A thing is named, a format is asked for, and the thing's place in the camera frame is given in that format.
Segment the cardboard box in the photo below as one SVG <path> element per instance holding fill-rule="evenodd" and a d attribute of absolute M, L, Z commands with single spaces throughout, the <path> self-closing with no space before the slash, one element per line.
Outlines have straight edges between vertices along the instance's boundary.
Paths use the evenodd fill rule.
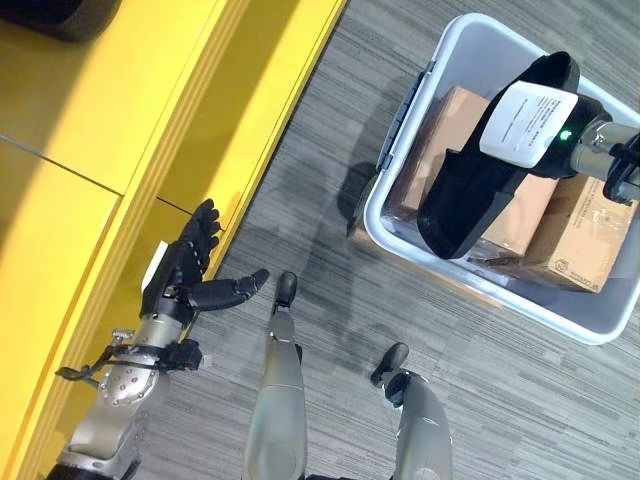
<path fill-rule="evenodd" d="M 489 101 L 453 87 L 438 112 L 427 117 L 386 202 L 386 213 L 412 220 L 433 185 L 447 148 L 464 147 Z M 525 254 L 557 180 L 529 175 L 513 200 L 471 249 L 471 258 L 520 257 Z"/>
<path fill-rule="evenodd" d="M 543 285 L 600 292 L 637 208 L 607 200 L 603 186 L 586 175 L 560 180 L 525 257 L 486 265 Z"/>
<path fill-rule="evenodd" d="M 522 257 L 558 181 L 527 175 L 513 200 L 469 251 L 470 258 Z"/>

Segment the white paper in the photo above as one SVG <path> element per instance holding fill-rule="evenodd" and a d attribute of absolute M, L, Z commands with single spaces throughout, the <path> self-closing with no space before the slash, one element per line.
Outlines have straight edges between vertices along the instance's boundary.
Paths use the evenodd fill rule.
<path fill-rule="evenodd" d="M 520 167 L 534 167 L 577 101 L 575 93 L 535 83 L 514 83 L 491 114 L 480 137 L 480 151 Z"/>

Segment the yellow surface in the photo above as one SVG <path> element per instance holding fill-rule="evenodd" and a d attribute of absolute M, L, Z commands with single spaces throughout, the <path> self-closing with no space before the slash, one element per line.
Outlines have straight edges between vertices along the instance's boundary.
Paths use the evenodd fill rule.
<path fill-rule="evenodd" d="M 250 4 L 176 154 L 161 198 L 188 211 L 213 198 L 229 230 L 226 236 L 233 236 L 233 225 L 244 214 L 343 3 Z M 216 265 L 226 251 L 226 244 L 221 247 Z"/>
<path fill-rule="evenodd" d="M 19 405 L 26 412 L 24 417 L 11 420 L 18 410 L 6 395 L 0 395 L 3 426 L 5 417 L 7 425 L 19 423 L 15 438 L 6 429 L 1 437 L 2 478 L 32 480 L 38 471 L 45 471 L 55 458 L 52 449 L 60 448 L 77 415 L 65 409 L 81 409 L 86 398 L 92 398 L 91 390 L 72 388 L 54 376 L 55 370 L 63 364 L 78 367 L 93 360 L 104 345 L 105 332 L 136 320 L 130 315 L 134 310 L 137 314 L 139 298 L 133 299 L 131 287 L 139 285 L 141 265 L 148 261 L 142 252 L 154 248 L 162 238 L 171 240 L 174 235 L 169 230 L 178 224 L 181 227 L 186 219 L 186 214 L 167 205 L 151 209 L 172 162 L 175 167 L 163 193 L 172 197 L 177 192 L 176 204 L 187 211 L 212 196 L 223 213 L 227 231 L 215 250 L 211 272 L 215 271 L 343 0 L 193 0 L 188 7 L 176 0 L 150 3 L 124 1 L 114 23 L 89 45 L 60 44 L 0 24 L 0 135 L 50 158 L 38 162 L 47 170 L 64 172 L 60 178 L 73 183 L 66 184 L 58 176 L 40 177 L 37 170 L 29 182 L 0 190 L 2 201 L 9 199 L 1 211 L 12 219 L 7 223 L 3 218 L 3 235 L 13 238 L 15 232 L 33 223 L 28 215 L 23 219 L 16 205 L 23 197 L 30 198 L 30 182 L 38 178 L 46 187 L 33 191 L 63 192 L 40 212 L 47 215 L 43 224 L 49 228 L 53 219 L 60 226 L 77 221 L 77 228 L 86 233 L 99 223 L 100 205 L 84 203 L 90 198 L 84 190 L 113 199 L 110 222 L 102 236 L 77 238 L 82 248 L 78 246 L 74 255 L 83 249 L 91 252 L 82 275 L 74 276 L 74 270 L 65 266 L 57 272 L 64 278 L 48 283 L 50 291 L 36 291 L 35 295 L 24 289 L 11 290 L 16 304 L 38 304 L 35 312 L 45 308 L 41 298 L 57 298 L 66 308 L 60 314 L 47 310 L 38 319 L 58 327 L 47 330 L 50 347 L 41 352 L 43 358 L 34 359 L 39 369 L 27 375 L 37 388 L 27 403 Z M 234 35 L 241 18 L 243 33 Z M 223 58 L 230 39 L 234 53 Z M 229 72 L 222 75 L 223 68 Z M 207 132 L 211 127 L 221 135 L 221 143 L 211 140 Z M 188 143 L 181 148 L 185 133 Z M 194 147 L 191 142 L 201 135 L 205 140 Z M 69 197 L 82 205 L 60 206 Z M 93 208 L 92 217 L 74 216 L 74 208 Z M 142 243 L 136 243 L 147 215 Z M 32 227 L 25 235 L 32 242 L 39 241 Z M 63 233 L 61 229 L 52 237 Z M 134 244 L 132 263 L 121 275 Z M 0 244 L 0 259 L 8 245 L 14 244 Z M 42 266 L 71 262 L 61 248 L 51 243 L 46 251 L 51 258 L 41 262 Z M 2 266 L 0 276 L 5 270 L 12 273 Z M 67 283 L 74 288 L 71 298 L 64 295 Z M 112 297 L 116 284 L 118 290 Z M 21 314 L 26 312 L 29 319 L 25 322 L 33 325 L 30 308 L 23 308 Z M 11 377 L 13 364 L 4 362 L 0 371 Z M 45 470 L 40 468 L 43 459 Z"/>
<path fill-rule="evenodd" d="M 118 198 L 5 142 L 0 192 L 2 471 Z"/>
<path fill-rule="evenodd" d="M 124 193 L 224 0 L 126 0 L 93 43 L 0 24 L 0 133 Z"/>
<path fill-rule="evenodd" d="M 133 5 L 140 5 L 142 3 L 146 5 L 146 2 L 129 2 L 129 0 L 127 0 L 127 2 L 123 2 L 122 5 L 124 10 L 119 11 L 117 15 L 121 15 L 122 12 L 126 14 L 128 8 L 133 8 Z M 165 7 L 173 6 L 173 9 L 162 8 L 160 3 Z M 179 16 L 176 10 L 184 9 L 184 7 L 178 5 L 178 3 L 179 2 L 169 0 L 154 2 L 156 10 L 158 12 L 164 12 L 161 16 L 154 17 L 158 21 L 159 27 L 162 26 L 163 22 L 170 23 L 168 19 L 173 19 L 175 15 Z M 192 35 L 193 42 L 191 48 L 184 52 L 183 61 L 180 64 L 174 65 L 176 69 L 178 69 L 178 73 L 171 75 L 172 72 L 169 70 L 166 72 L 166 75 L 176 79 L 176 81 L 168 98 L 165 98 L 163 95 L 158 95 L 156 98 L 158 104 L 162 105 L 162 108 L 156 110 L 156 112 L 159 113 L 156 115 L 153 128 L 149 132 L 144 129 L 137 130 L 141 137 L 146 136 L 143 142 L 143 150 L 137 152 L 134 149 L 127 152 L 120 152 L 120 154 L 126 158 L 127 164 L 133 165 L 133 168 L 130 170 L 131 176 L 125 184 L 124 195 L 121 196 L 118 208 L 113 214 L 110 228 L 105 233 L 100 248 L 97 250 L 93 261 L 88 260 L 85 265 L 88 273 L 84 278 L 84 282 L 79 282 L 77 285 L 78 290 L 75 304 L 70 303 L 68 305 L 68 317 L 65 320 L 64 328 L 58 332 L 57 348 L 48 351 L 46 361 L 41 364 L 41 373 L 39 375 L 42 382 L 41 388 L 34 392 L 28 406 L 26 406 L 27 413 L 22 421 L 20 432 L 13 442 L 3 442 L 0 444 L 0 458 L 3 459 L 3 464 L 0 464 L 0 467 L 4 468 L 3 478 L 11 480 L 24 478 L 31 480 L 35 477 L 39 459 L 42 458 L 44 448 L 51 438 L 56 421 L 60 416 L 60 412 L 68 398 L 70 390 L 68 382 L 62 382 L 55 378 L 53 374 L 61 364 L 78 366 L 84 358 L 84 351 L 87 348 L 86 339 L 90 339 L 93 336 L 93 331 L 104 312 L 118 275 L 124 266 L 139 229 L 149 211 L 151 202 L 162 180 L 166 176 L 175 150 L 182 140 L 193 112 L 202 97 L 202 93 L 211 75 L 215 71 L 219 59 L 247 3 L 247 0 L 226 0 L 224 2 L 218 0 L 208 2 L 208 5 L 212 8 L 208 14 L 203 16 L 203 23 L 195 26 L 196 32 L 183 32 L 185 35 L 194 34 Z M 120 115 L 116 115 L 116 113 L 122 113 L 124 115 L 129 110 L 130 104 L 127 101 L 127 97 L 112 98 L 110 108 L 112 107 L 113 110 L 109 110 L 109 116 L 105 116 L 104 112 L 100 112 L 100 110 L 95 107 L 96 103 L 91 96 L 82 97 L 83 101 L 80 103 L 67 102 L 66 100 L 60 102 L 60 99 L 55 95 L 49 97 L 46 94 L 41 94 L 41 92 L 33 91 L 32 89 L 36 88 L 36 85 L 29 84 L 26 80 L 23 88 L 19 88 L 19 82 L 13 80 L 14 76 L 20 76 L 22 71 L 39 72 L 40 75 L 47 72 L 51 73 L 55 70 L 55 68 L 53 68 L 53 66 L 56 65 L 55 59 L 61 62 L 56 68 L 64 69 L 67 53 L 66 51 L 60 50 L 59 48 L 62 47 L 58 47 L 58 44 L 54 40 L 46 38 L 36 39 L 36 37 L 32 36 L 35 34 L 24 33 L 17 29 L 17 27 L 6 26 L 5 24 L 0 26 L 2 27 L 0 28 L 2 32 L 0 36 L 3 38 L 0 47 L 3 49 L 3 53 L 5 49 L 13 48 L 11 47 L 13 42 L 15 42 L 16 45 L 21 44 L 21 42 L 26 42 L 27 44 L 34 42 L 33 44 L 36 45 L 37 49 L 45 51 L 42 55 L 35 57 L 25 55 L 23 62 L 20 62 L 19 56 L 7 55 L 7 58 L 11 58 L 14 63 L 4 63 L 3 67 L 6 68 L 3 68 L 0 74 L 0 88 L 3 89 L 3 92 L 5 91 L 3 83 L 6 82 L 8 86 L 7 95 L 3 95 L 2 100 L 0 100 L 0 102 L 6 101 L 7 104 L 2 104 L 0 112 L 9 112 L 9 114 L 6 115 L 0 114 L 0 134 L 15 137 L 16 132 L 27 132 L 29 130 L 29 116 L 37 120 L 39 111 L 43 112 L 43 114 L 49 112 L 47 115 L 51 112 L 56 112 L 57 116 L 53 114 L 49 115 L 52 118 L 51 125 L 55 127 L 53 130 L 58 132 L 60 137 L 62 137 L 66 131 L 64 141 L 68 141 L 69 145 L 73 146 L 73 148 L 70 147 L 70 150 L 83 152 L 82 158 L 79 158 L 81 164 L 77 166 L 65 165 L 65 167 L 73 167 L 82 175 L 87 175 L 89 170 L 95 172 L 98 171 L 96 168 L 102 168 L 102 170 L 99 171 L 107 175 L 113 167 L 108 165 L 96 167 L 96 162 L 101 159 L 94 155 L 95 149 L 93 142 L 95 141 L 95 137 L 77 135 L 77 131 L 71 128 L 71 124 L 67 124 L 65 129 L 60 129 L 58 121 L 60 121 L 61 118 L 74 117 L 74 113 L 71 110 L 79 109 L 83 112 L 84 121 L 87 123 L 93 122 L 96 130 L 109 129 L 111 128 L 111 124 L 125 122 L 125 120 L 123 120 Z M 102 42 L 105 38 L 108 38 L 113 42 L 117 42 L 123 50 L 133 50 L 134 47 L 128 45 L 124 38 L 113 38 L 113 36 L 110 35 L 112 26 L 108 27 L 107 31 L 103 34 L 104 36 L 100 37 L 98 41 Z M 136 43 L 141 41 L 141 39 L 133 35 L 131 31 L 121 31 L 120 33 L 123 37 L 134 39 Z M 66 47 L 87 48 L 82 46 Z M 149 57 L 145 54 L 138 60 L 142 66 L 144 66 L 148 59 Z M 101 68 L 104 67 L 105 70 L 112 71 L 112 74 L 123 73 L 118 71 L 120 66 L 117 62 L 115 64 L 111 63 L 114 62 L 114 59 L 110 55 L 104 55 L 102 62 L 104 62 L 107 67 L 111 64 L 111 68 L 102 65 Z M 7 70 L 12 71 L 13 74 L 5 76 Z M 75 92 L 75 88 L 81 87 L 76 84 L 77 82 L 74 81 L 74 77 L 72 76 L 67 78 L 66 82 L 66 98 L 76 98 L 73 92 Z M 31 100 L 29 100 L 31 98 L 30 95 L 35 96 L 39 108 L 31 105 Z M 6 97 L 12 97 L 14 103 L 9 105 L 10 102 L 6 100 Z M 21 113 L 22 108 L 31 108 L 29 115 L 23 117 Z M 12 130 L 14 120 L 16 128 Z M 35 120 L 34 130 L 38 131 L 39 128 L 37 128 L 37 126 L 39 125 L 39 120 L 38 122 Z M 47 129 L 40 129 L 39 131 L 41 136 L 46 140 L 48 135 L 53 135 L 53 130 L 47 131 Z M 27 138 L 27 140 L 35 142 L 38 138 L 39 137 L 35 136 L 31 140 L 29 138 Z M 31 143 L 27 146 L 33 150 L 39 150 L 37 144 Z M 104 158 L 102 158 L 102 160 L 107 161 L 107 163 L 109 161 L 109 159 Z M 103 185 L 108 183 L 107 177 L 98 180 L 98 183 Z M 4 199 L 5 193 L 0 192 L 0 195 L 2 195 Z M 65 211 L 60 210 L 57 212 L 57 215 L 64 216 Z M 52 284 L 52 291 L 55 292 L 55 283 Z M 37 298 L 29 297 L 27 293 L 28 292 L 25 291 L 25 295 L 29 301 L 39 301 Z M 10 369 L 11 366 L 3 365 L 2 368 Z M 10 412 L 10 410 L 4 408 L 4 402 L 5 396 L 3 395 L 0 397 L 0 409 L 3 415 L 10 415 L 10 413 L 7 413 Z"/>

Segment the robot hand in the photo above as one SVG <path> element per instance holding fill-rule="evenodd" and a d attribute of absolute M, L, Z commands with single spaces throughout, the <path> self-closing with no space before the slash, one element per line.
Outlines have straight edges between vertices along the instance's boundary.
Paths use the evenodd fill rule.
<path fill-rule="evenodd" d="M 141 318 L 165 314 L 187 326 L 196 312 L 239 305 L 267 281 L 266 270 L 240 280 L 202 281 L 209 267 L 209 254 L 218 244 L 218 217 L 211 199 L 195 210 L 178 240 L 168 246 L 144 289 Z"/>
<path fill-rule="evenodd" d="M 149 411 L 162 402 L 170 370 L 196 370 L 198 342 L 188 338 L 196 314 L 238 305 L 251 298 L 269 272 L 240 280 L 203 281 L 209 254 L 218 244 L 218 211 L 206 200 L 171 243 L 142 293 L 135 332 L 114 330 L 98 360 L 59 376 L 97 387 L 96 400 L 63 449 L 48 480 L 130 480 L 140 464 L 139 448 Z M 105 366 L 101 379 L 93 375 Z"/>

